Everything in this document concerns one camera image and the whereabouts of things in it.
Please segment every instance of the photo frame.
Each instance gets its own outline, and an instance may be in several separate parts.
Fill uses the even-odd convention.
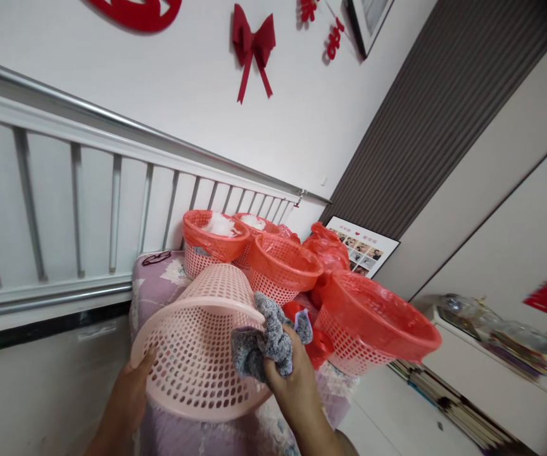
[[[364,58],[373,47],[394,0],[348,0],[351,26]]]
[[[373,278],[400,245],[399,241],[359,227],[339,217],[332,217],[326,228],[335,233],[348,249],[349,268],[367,279]]]

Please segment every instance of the red chinese character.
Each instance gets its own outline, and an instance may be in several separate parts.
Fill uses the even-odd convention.
[[[343,27],[343,24],[337,18],[337,26],[332,29],[332,33],[329,35],[329,47],[328,47],[328,54],[329,58],[331,60],[334,60],[335,55],[337,54],[337,49],[339,49],[339,41],[341,40],[341,32],[345,31],[345,27]]]
[[[301,21],[307,22],[307,19],[309,19],[313,22],[316,19],[313,15],[316,8],[318,8],[318,5],[314,0],[301,0]]]

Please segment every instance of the cleaning cloth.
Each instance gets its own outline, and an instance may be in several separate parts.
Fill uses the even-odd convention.
[[[263,357],[272,359],[283,378],[292,374],[292,342],[282,325],[294,326],[302,344],[313,339],[307,311],[299,312],[295,324],[286,318],[282,308],[263,293],[255,293],[256,308],[265,317],[265,332],[242,327],[231,332],[234,367],[240,377],[254,377],[269,385],[263,368]]]

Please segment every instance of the plastic basket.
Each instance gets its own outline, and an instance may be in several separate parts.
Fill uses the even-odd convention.
[[[248,212],[240,212],[234,215],[234,218],[239,220],[242,224],[248,228],[248,231],[250,232],[250,236],[248,237],[248,241],[246,242],[246,245],[244,246],[244,250],[242,251],[242,254],[237,257],[234,260],[234,264],[237,265],[240,268],[248,269],[248,252],[250,252],[250,247],[253,244],[253,240],[255,236],[261,234],[262,232],[268,232],[270,234],[278,234],[280,232],[280,229],[278,226],[274,223],[271,223],[269,220],[265,220],[263,217],[259,217],[255,215],[256,218],[261,220],[262,222],[265,222],[265,228],[263,230],[258,230],[257,228],[251,227],[249,225],[246,225],[244,222],[242,222],[242,217],[245,215],[253,215],[249,214]]]
[[[240,256],[250,232],[248,227],[240,221],[223,214],[227,219],[233,220],[235,228],[240,235],[235,237],[219,236],[204,231],[202,228],[208,225],[212,218],[212,211],[191,210],[183,215],[183,236],[185,242],[195,247],[202,247],[204,251],[215,257],[222,263],[230,263]]]
[[[161,408],[197,421],[222,422],[250,413],[271,395],[257,380],[240,378],[231,358],[231,330],[263,329],[246,276],[230,264],[205,269],[178,300],[145,322],[132,345],[138,365],[158,348],[147,394]]]
[[[209,255],[202,247],[195,247],[185,242],[185,273],[191,280],[208,266],[223,264],[212,255]]]
[[[248,254],[250,286],[279,305],[313,288],[323,272],[316,255],[300,244],[273,234],[255,236]]]
[[[315,328],[331,338],[329,360],[346,374],[360,376],[396,358],[421,363],[442,343],[415,307],[355,272],[333,272],[322,297]]]

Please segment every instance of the red plastic basket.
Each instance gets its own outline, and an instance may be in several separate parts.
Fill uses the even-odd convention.
[[[194,279],[206,267],[217,263],[230,263],[243,251],[248,236],[248,228],[238,220],[233,220],[240,232],[236,237],[219,236],[204,231],[212,218],[212,211],[191,210],[183,216],[183,235],[185,236],[185,270]]]
[[[360,274],[335,271],[322,290],[315,328],[333,341],[329,361],[353,376],[396,358],[421,363],[442,343],[440,334],[415,307]]]
[[[268,232],[270,234],[278,234],[280,232],[280,229],[278,228],[278,225],[271,223],[269,220],[265,220],[264,218],[255,215],[256,218],[258,218],[262,222],[265,222],[265,228],[263,228],[263,230],[258,230],[257,228],[251,227],[249,225],[246,225],[244,222],[242,222],[242,217],[244,215],[252,215],[252,214],[249,214],[248,212],[240,212],[234,215],[234,219],[237,219],[238,221],[240,221],[240,223],[245,225],[246,228],[248,228],[250,235],[248,237],[248,242],[244,246],[244,251],[239,257],[237,257],[234,260],[234,264],[239,266],[240,268],[247,269],[249,267],[248,252],[250,252],[250,246],[252,245],[253,239],[255,238],[255,236],[261,234],[262,232]]]
[[[316,255],[300,244],[269,233],[255,236],[248,254],[250,286],[279,305],[309,291],[324,271]]]

